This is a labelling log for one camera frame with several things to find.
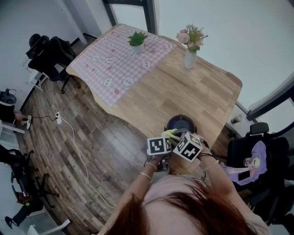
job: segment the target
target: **purple cloth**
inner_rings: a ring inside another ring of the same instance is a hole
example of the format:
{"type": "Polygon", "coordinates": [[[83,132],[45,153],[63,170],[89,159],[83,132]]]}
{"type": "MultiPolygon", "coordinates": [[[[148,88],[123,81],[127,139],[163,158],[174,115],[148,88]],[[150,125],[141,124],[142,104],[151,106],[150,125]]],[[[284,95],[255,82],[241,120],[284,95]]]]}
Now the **purple cloth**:
{"type": "MultiPolygon", "coordinates": [[[[256,181],[259,178],[259,175],[264,174],[267,171],[266,168],[266,146],[262,141],[258,141],[252,151],[251,151],[252,157],[251,158],[259,158],[260,159],[260,167],[256,169],[253,177],[249,177],[247,179],[244,179],[242,181],[238,181],[238,174],[239,173],[231,173],[228,174],[228,176],[230,177],[230,179],[233,182],[236,182],[238,185],[246,185],[249,184],[251,182],[256,181]]],[[[224,169],[226,168],[232,168],[232,167],[228,167],[226,166],[224,163],[220,163],[220,166],[223,167],[224,169]]]]}

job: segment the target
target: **wooden floor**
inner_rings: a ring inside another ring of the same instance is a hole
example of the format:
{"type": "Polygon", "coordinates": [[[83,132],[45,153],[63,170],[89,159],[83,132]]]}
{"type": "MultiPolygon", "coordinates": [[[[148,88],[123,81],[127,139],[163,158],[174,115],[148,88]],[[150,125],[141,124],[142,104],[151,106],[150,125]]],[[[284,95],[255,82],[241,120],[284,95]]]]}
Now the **wooden floor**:
{"type": "MultiPolygon", "coordinates": [[[[44,91],[61,116],[74,129],[75,142],[89,170],[92,186],[101,192],[108,204],[115,206],[120,196],[138,175],[146,159],[146,137],[117,117],[107,115],[94,101],[89,88],[81,89],[70,80],[64,95],[62,84],[49,80],[44,91]]],[[[28,100],[25,114],[55,118],[46,96],[35,90],[28,100]]],[[[226,155],[228,130],[224,128],[212,149],[226,155]]],[[[34,118],[31,129],[19,138],[23,153],[34,150],[32,162],[38,176],[48,173],[48,186],[60,194],[49,197],[56,207],[46,209],[58,225],[66,219],[72,223],[66,233],[96,233],[111,214],[99,195],[88,185],[86,169],[73,142],[71,127],[64,121],[57,125],[49,118],[34,118]]]]}

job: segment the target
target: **potted plant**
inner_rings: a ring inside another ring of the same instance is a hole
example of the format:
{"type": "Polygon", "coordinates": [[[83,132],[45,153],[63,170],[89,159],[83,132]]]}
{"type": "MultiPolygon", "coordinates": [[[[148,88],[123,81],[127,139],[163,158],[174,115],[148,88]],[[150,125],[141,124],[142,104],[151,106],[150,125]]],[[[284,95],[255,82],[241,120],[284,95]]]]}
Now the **potted plant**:
{"type": "Polygon", "coordinates": [[[180,43],[187,45],[185,54],[185,68],[191,69],[195,65],[197,51],[203,46],[203,39],[208,35],[202,33],[203,28],[195,27],[193,24],[186,26],[186,29],[182,29],[176,38],[180,43]]]}
{"type": "Polygon", "coordinates": [[[133,36],[128,37],[130,39],[129,44],[136,54],[140,54],[144,51],[144,39],[148,37],[142,32],[135,32],[133,36]]]}

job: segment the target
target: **flower vase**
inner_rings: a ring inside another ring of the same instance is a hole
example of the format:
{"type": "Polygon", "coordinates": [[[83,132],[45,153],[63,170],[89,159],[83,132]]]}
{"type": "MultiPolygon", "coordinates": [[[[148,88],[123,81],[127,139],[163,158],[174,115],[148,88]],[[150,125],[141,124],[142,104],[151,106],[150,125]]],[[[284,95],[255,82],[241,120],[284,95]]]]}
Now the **flower vase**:
{"type": "Polygon", "coordinates": [[[131,48],[132,48],[133,52],[135,52],[136,54],[141,54],[144,51],[144,43],[142,43],[139,46],[131,46],[131,48]]]}
{"type": "Polygon", "coordinates": [[[185,68],[187,68],[187,69],[194,68],[194,66],[196,64],[196,55],[197,55],[197,52],[192,52],[189,49],[186,50],[185,68]]]}

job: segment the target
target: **phone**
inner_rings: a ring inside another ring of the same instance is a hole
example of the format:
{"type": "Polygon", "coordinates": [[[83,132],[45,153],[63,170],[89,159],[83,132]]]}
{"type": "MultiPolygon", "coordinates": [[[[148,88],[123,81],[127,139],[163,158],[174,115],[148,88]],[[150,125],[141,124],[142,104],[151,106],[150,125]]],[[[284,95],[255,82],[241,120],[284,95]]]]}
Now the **phone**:
{"type": "Polygon", "coordinates": [[[250,177],[250,171],[244,171],[244,172],[238,174],[239,181],[247,179],[249,177],[250,177]]]}

